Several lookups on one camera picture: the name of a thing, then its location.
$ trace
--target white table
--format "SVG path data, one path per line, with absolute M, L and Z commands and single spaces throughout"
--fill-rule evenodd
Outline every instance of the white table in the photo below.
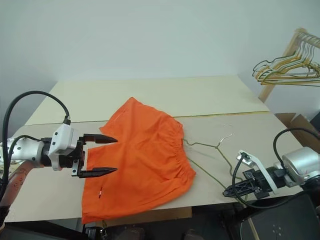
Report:
M 131 96 L 177 117 L 184 126 L 185 138 L 190 142 L 216 145 L 222 137 L 233 133 L 220 147 L 233 166 L 237 163 L 235 156 L 240 149 L 258 157 L 266 167 L 272 166 L 277 161 L 272 149 L 273 138 L 285 129 L 236 76 L 58 82 L 50 93 L 69 108 L 72 126 L 81 134 L 99 134 L 98 128 Z M 61 107 L 46 98 L 15 136 L 28 134 L 35 138 L 50 137 L 63 116 Z M 224 124 L 231 124 L 231 127 L 225 127 Z M 91 148 L 95 144 L 89 143 L 87 146 Z M 278 146 L 280 154 L 301 147 L 291 133 L 281 137 Z M 224 185 L 231 184 L 229 166 L 215 149 L 195 145 L 186 146 L 185 151 L 188 157 Z M 157 209 L 235 201 L 223 197 L 223 189 L 219 184 L 195 165 L 192 164 L 192 167 L 197 174 L 191 189 Z M 245 169 L 244 166 L 240 168 L 239 176 Z M 70 169 L 61 172 L 53 171 L 51 167 L 34 169 L 27 176 L 6 221 L 79 218 L 83 187 L 84 179 L 71 177 Z M 298 187 L 284 187 L 279 196 L 298 191 Z
M 233 133 L 225 139 L 220 149 L 227 158 L 236 165 L 235 156 L 240 149 L 258 157 L 266 167 L 277 161 L 272 149 L 274 136 L 285 126 L 271 113 L 230 114 L 207 117 L 178 117 L 184 126 L 185 138 L 190 142 L 203 142 L 216 145 L 224 136 Z M 79 122 L 72 126 L 80 133 L 98 134 L 98 127 L 104 122 Z M 28 134 L 36 138 L 50 136 L 59 124 L 39 124 L 23 126 L 16 135 Z M 301 147 L 298 141 L 288 133 L 279 139 L 279 152 L 288 153 Z M 231 184 L 229 166 L 219 153 L 210 147 L 195 145 L 186 146 L 188 157 L 204 167 L 218 178 L 224 185 Z M 191 189 L 181 197 L 158 207 L 158 209 L 181 208 L 208 204 L 234 202 L 233 198 L 222 195 L 223 189 L 211 177 L 197 166 L 191 164 L 196 171 Z M 238 175 L 247 169 L 242 166 Z M 24 186 L 11 207 L 6 219 L 8 222 L 66 219 L 81 217 L 81 200 L 84 179 L 71 177 L 71 169 L 61 172 L 53 171 L 51 167 L 34 169 L 27 176 Z M 278 196 L 295 194 L 299 187 L 281 189 Z

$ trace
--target black cable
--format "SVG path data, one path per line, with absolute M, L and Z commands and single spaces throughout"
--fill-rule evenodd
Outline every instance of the black cable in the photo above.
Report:
M 2 186 L 0 189 L 0 202 L 3 198 L 3 196 L 5 195 L 5 191 L 8 185 L 8 179 L 9 179 L 9 165 L 10 165 L 10 158 L 9 158 L 9 151 L 8 151 L 8 125 L 9 125 L 9 119 L 10 119 L 10 115 L 11 112 L 14 108 L 14 106 L 17 104 L 17 102 L 28 96 L 28 95 L 32 95 L 32 94 L 40 94 L 40 95 L 45 95 L 49 98 L 52 98 L 53 100 L 55 100 L 58 104 L 61 105 L 61 107 L 63 108 L 64 112 L 65 112 L 65 117 L 63 120 L 63 123 L 70 125 L 70 114 L 69 111 L 67 109 L 67 107 L 64 105 L 64 103 L 62 101 L 60 101 L 57 97 L 51 95 L 50 93 L 44 92 L 44 91 L 27 91 L 25 93 L 20 94 L 19 96 L 17 96 L 8 106 L 4 118 L 3 118 L 3 125 L 2 125 L 2 156 L 3 156 L 3 175 L 2 175 Z
M 320 140 L 320 136 L 319 136 L 317 133 L 315 133 L 315 132 L 313 132 L 313 131 L 311 131 L 311 130 L 309 130 L 309 129 L 307 129 L 307 128 L 303 128 L 303 127 L 288 128 L 288 129 L 285 129 L 285 130 L 282 130 L 281 132 L 279 132 L 279 133 L 275 136 L 275 138 L 274 138 L 274 140 L 273 140 L 273 150 L 274 150 L 274 153 L 275 153 L 276 158 L 279 160 L 279 162 L 281 163 L 281 166 L 282 166 L 282 168 L 283 168 L 284 170 L 286 170 L 286 168 L 285 168 L 285 165 L 284 165 L 284 161 L 283 161 L 283 160 L 281 159 L 281 157 L 279 156 L 279 153 L 278 153 L 278 150 L 277 150 L 277 140 L 278 140 L 278 138 L 279 138 L 282 134 L 284 134 L 284 133 L 286 133 L 286 132 L 292 132 L 292 131 L 298 131 L 298 130 L 304 131 L 304 132 L 306 132 L 306 133 L 309 133 L 309 134 L 313 135 L 316 139 Z
M 238 172 L 238 169 L 243 161 L 243 159 L 245 158 L 245 153 L 241 153 L 241 158 L 239 160 L 239 162 L 237 163 L 235 169 L 234 169 L 234 172 L 233 172 L 233 175 L 232 175 L 232 190 L 236 196 L 236 198 L 241 202 L 243 203 L 244 205 L 250 207 L 250 208 L 255 208 L 255 209 L 272 209 L 272 208 L 276 208 L 276 207 L 279 207 L 283 204 L 286 204 L 288 203 L 289 201 L 293 200 L 293 199 L 296 199 L 297 197 L 301 196 L 301 195 L 304 195 L 308 192 L 314 192 L 314 191 L 319 191 L 320 190 L 320 187 L 316 187 L 315 189 L 308 189 L 308 190 L 303 190 L 301 192 L 298 192 L 296 193 L 295 195 L 292 195 L 292 196 L 289 196 L 287 197 L 286 199 L 276 203 L 276 204 L 273 204 L 273 205 L 269 205 L 269 206 L 257 206 L 257 205 L 253 205 L 245 200 L 243 200 L 241 198 L 241 196 L 239 195 L 237 189 L 236 189 L 236 175 L 237 175 L 237 172 Z

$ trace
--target clothes hanger rack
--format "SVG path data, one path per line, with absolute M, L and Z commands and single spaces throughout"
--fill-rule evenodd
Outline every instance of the clothes hanger rack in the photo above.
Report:
M 258 63 L 253 71 L 254 76 L 260 82 L 261 85 L 264 85 L 260 95 L 259 99 L 264 103 L 272 90 L 275 88 L 276 85 L 304 85 L 304 84 L 310 84 L 310 83 L 320 83 L 320 77 L 317 78 L 317 70 L 320 69 L 320 65 L 317 63 L 311 64 L 312 58 L 313 58 L 313 48 L 320 49 L 320 38 L 312 35 L 307 32 L 304 28 L 298 28 L 295 30 L 293 37 L 286 47 L 282 57 L 275 58 L 273 61 L 275 61 L 274 65 L 280 67 L 281 70 L 284 69 L 284 71 L 287 71 L 288 69 L 294 69 L 295 63 L 305 63 L 300 64 L 301 66 L 308 67 L 309 73 L 307 72 L 307 75 L 305 77 L 299 76 L 302 75 L 301 73 L 284 73 L 283 72 L 276 72 L 272 70 L 270 71 L 270 77 L 269 75 L 265 74 L 268 73 L 269 67 L 268 65 L 271 64 L 269 61 L 262 61 Z

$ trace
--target floor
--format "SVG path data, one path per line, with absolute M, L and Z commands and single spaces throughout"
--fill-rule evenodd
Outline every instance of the floor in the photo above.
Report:
M 275 198 L 267 201 L 278 201 Z M 305 194 L 295 197 L 288 203 L 260 212 L 252 216 L 260 240 L 318 240 L 320 239 L 320 222 L 315 211 L 315 201 Z M 108 240 L 114 240 L 126 228 L 140 227 L 145 230 L 146 240 L 181 240 L 183 234 L 194 229 L 205 240 L 229 240 L 225 223 L 230 213 L 233 215 L 235 204 L 217 204 L 192 207 L 192 217 L 166 220 L 134 225 L 112 226 L 107 228 Z M 81 231 L 82 225 L 77 218 L 55 220 L 56 224 Z M 235 226 L 233 235 L 240 240 L 240 224 Z M 53 240 L 40 234 L 5 228 L 1 240 Z M 242 225 L 242 240 L 254 240 L 248 221 Z

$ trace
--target black mount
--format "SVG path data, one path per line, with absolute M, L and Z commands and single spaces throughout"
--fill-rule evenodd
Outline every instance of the black mount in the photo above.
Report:
M 282 169 L 276 169 L 272 166 L 267 168 L 266 171 L 273 179 L 277 188 L 282 188 L 286 185 L 284 180 L 285 172 Z M 262 199 L 268 197 L 269 192 L 272 192 L 269 183 L 260 170 L 256 171 L 252 168 L 250 170 L 244 171 L 243 175 L 246 180 L 237 182 L 235 184 L 235 189 L 240 196 L 254 193 L 257 199 Z M 236 197 L 232 185 L 228 186 L 224 190 L 223 195 L 230 198 Z

